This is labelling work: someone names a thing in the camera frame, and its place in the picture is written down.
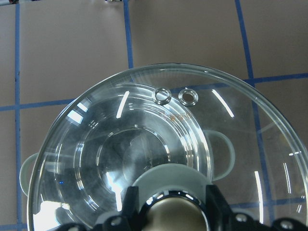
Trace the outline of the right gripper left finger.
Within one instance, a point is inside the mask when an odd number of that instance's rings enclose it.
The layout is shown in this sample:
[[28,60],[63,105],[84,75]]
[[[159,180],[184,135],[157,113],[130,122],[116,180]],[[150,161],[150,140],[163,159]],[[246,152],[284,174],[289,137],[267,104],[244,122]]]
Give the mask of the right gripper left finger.
[[96,224],[94,231],[139,231],[139,188],[130,186],[127,189],[122,210],[119,215],[110,216],[103,223]]

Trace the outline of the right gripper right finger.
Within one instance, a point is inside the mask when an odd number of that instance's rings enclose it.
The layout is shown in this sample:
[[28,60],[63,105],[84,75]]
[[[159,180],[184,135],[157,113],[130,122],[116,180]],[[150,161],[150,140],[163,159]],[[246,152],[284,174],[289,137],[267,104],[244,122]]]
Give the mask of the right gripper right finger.
[[233,212],[216,185],[207,185],[205,214],[211,231],[269,231],[270,227],[243,212]]

